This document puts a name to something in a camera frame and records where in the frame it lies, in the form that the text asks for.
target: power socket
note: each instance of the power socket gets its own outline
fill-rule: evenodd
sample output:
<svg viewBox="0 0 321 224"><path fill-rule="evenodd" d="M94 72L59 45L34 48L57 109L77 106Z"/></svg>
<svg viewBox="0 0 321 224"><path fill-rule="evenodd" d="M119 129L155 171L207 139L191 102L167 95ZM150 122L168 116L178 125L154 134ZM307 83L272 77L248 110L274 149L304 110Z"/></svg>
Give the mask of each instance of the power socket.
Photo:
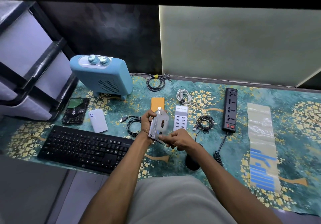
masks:
<svg viewBox="0 0 321 224"><path fill-rule="evenodd" d="M238 90L226 88L222 130L236 132L236 107L238 104Z"/></svg>

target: desk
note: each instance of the desk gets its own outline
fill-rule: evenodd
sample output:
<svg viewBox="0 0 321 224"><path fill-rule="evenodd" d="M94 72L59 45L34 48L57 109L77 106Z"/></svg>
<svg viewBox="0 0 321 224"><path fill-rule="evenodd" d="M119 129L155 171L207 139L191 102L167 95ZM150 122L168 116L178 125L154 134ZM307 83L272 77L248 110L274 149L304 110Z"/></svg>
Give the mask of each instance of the desk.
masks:
<svg viewBox="0 0 321 224"><path fill-rule="evenodd" d="M209 134L199 133L197 141L212 154L218 149L224 132L221 130L225 88L238 89L237 132L228 136L220 155L224 167L245 186L249 185L249 147L247 128L247 103L269 106L275 134L278 155L278 169L281 177L281 194L259 189L257 196L266 206L291 210L299 213L321 214L321 94L228 86L182 80L166 81L159 92L151 92L143 77L134 77L134 89L126 101L117 97L102 95L94 98L93 93L79 82L72 97L90 98L88 110L101 108L108 124L107 134L127 136L126 122L119 119L129 115L141 116L150 108L151 97L164 97L165 109L174 119L176 92L185 88L191 92L193 103L189 108L187 131L192 137L193 125L200 115L208 114L215 120ZM0 150L12 158L75 169L67 165L39 161L37 154L53 124L61 125L60 115L54 123L26 122L5 117L0 122ZM88 115L84 123L72 128L93 131ZM132 130L140 125L133 125ZM185 152L166 148L154 143L143 159L138 179L160 176L192 175L209 186L201 169L193 172L185 167Z"/></svg>

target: orange notebook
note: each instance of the orange notebook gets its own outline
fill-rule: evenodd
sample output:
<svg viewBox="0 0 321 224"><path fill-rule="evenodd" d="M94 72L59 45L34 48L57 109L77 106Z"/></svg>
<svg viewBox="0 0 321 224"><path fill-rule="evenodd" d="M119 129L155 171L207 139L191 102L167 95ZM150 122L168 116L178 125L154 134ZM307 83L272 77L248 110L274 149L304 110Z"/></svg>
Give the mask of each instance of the orange notebook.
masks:
<svg viewBox="0 0 321 224"><path fill-rule="evenodd" d="M156 112L159 107L161 107L161 108L164 110L164 106L165 106L165 99L164 99L164 97L153 97L153 98L151 99L150 109L151 109L153 112Z"/></svg>

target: usb cable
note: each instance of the usb cable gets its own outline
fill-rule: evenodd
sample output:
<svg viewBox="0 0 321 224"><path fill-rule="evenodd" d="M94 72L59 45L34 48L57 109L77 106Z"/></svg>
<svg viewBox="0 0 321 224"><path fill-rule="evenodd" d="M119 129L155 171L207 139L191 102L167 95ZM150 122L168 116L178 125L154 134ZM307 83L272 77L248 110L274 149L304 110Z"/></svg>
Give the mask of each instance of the usb cable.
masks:
<svg viewBox="0 0 321 224"><path fill-rule="evenodd" d="M176 93L176 98L183 106L189 106L192 104L192 97L186 89L179 89Z"/></svg>

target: black wall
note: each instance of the black wall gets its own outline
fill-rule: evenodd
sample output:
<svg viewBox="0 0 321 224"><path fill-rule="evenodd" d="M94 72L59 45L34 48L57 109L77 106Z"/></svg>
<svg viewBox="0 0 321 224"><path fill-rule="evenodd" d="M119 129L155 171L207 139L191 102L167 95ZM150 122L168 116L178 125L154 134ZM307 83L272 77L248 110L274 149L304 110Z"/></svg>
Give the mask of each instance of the black wall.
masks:
<svg viewBox="0 0 321 224"><path fill-rule="evenodd" d="M158 5L39 4L76 54L121 58L133 73L162 73Z"/></svg>

